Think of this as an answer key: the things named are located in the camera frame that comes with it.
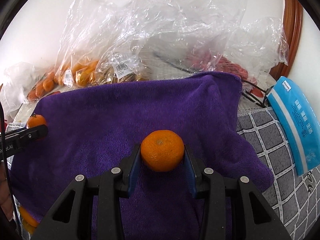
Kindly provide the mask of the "person's left hand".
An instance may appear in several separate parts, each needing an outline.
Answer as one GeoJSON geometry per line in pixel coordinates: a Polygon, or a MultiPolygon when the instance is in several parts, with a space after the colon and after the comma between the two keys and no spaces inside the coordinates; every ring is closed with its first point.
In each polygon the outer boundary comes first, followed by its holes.
{"type": "Polygon", "coordinates": [[[0,167],[0,205],[7,219],[11,221],[14,217],[14,208],[9,192],[5,167],[2,161],[0,167]]]}

